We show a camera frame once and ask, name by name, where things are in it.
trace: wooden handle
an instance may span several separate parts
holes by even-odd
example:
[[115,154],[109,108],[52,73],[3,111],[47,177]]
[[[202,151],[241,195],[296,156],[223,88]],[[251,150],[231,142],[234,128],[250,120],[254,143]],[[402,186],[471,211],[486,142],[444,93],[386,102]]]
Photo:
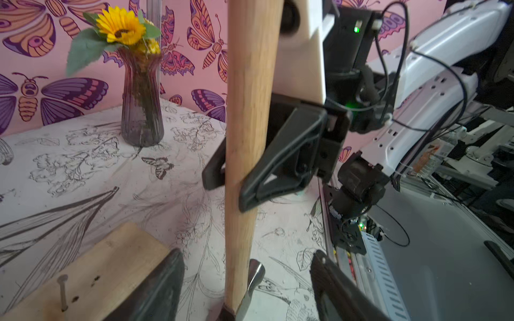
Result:
[[225,305],[232,312],[246,292],[257,214],[257,209],[239,211],[239,191],[266,146],[283,6],[283,0],[231,0],[228,5]]

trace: purple glass vase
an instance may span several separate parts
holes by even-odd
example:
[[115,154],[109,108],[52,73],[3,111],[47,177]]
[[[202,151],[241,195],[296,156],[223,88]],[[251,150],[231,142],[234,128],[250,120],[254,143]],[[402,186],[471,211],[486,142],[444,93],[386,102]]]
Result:
[[125,63],[121,136],[132,146],[158,144],[164,136],[157,67],[162,55],[119,48]]

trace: table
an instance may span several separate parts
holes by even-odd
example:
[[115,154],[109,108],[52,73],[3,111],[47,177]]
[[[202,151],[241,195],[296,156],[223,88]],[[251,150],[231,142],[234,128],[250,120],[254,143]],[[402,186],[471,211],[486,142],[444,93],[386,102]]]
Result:
[[[1,313],[133,221],[184,254],[177,320],[216,317],[225,284],[224,190],[205,191],[201,172],[225,124],[165,100],[161,108],[164,138],[148,148],[121,138],[121,106],[2,138]],[[317,320],[309,264],[324,248],[316,179],[262,205],[252,257],[266,277],[246,320]]]

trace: pink wall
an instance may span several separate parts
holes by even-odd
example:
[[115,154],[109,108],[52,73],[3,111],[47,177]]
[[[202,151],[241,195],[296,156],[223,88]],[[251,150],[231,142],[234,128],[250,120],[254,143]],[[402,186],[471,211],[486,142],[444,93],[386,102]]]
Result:
[[[108,3],[102,0],[1,1],[0,136],[121,104],[124,68],[115,56],[89,65],[68,80],[65,61],[71,36],[78,32],[77,28],[89,27],[80,19],[81,11],[98,10],[107,5],[135,8],[138,0],[109,0]],[[163,51],[167,52],[161,64],[164,70],[161,73],[162,97],[216,118],[223,117],[227,99],[225,1],[164,0],[162,10],[167,21],[163,30],[168,36],[162,42]],[[381,10],[392,0],[336,1]],[[441,0],[405,2],[410,8],[412,35],[439,17],[445,5]],[[141,0],[140,5],[145,8],[145,0]],[[191,10],[202,12],[202,5],[210,17],[212,34],[196,30],[191,22]],[[384,31],[380,39],[382,49],[388,51],[402,41],[403,13],[400,7],[394,7],[388,15],[394,13],[400,16],[400,19],[394,17],[398,24]],[[204,68],[207,56],[207,62],[212,63]],[[373,48],[370,59],[375,57]],[[196,104],[200,98],[206,98],[210,105]]]

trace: nail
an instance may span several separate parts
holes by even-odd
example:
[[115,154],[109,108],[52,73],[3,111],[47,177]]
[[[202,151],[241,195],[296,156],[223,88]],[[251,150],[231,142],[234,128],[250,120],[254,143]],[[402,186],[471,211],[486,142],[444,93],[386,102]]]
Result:
[[68,310],[68,304],[66,303],[66,289],[64,288],[64,282],[68,280],[68,275],[63,274],[57,278],[57,283],[61,286],[61,310],[64,312]]

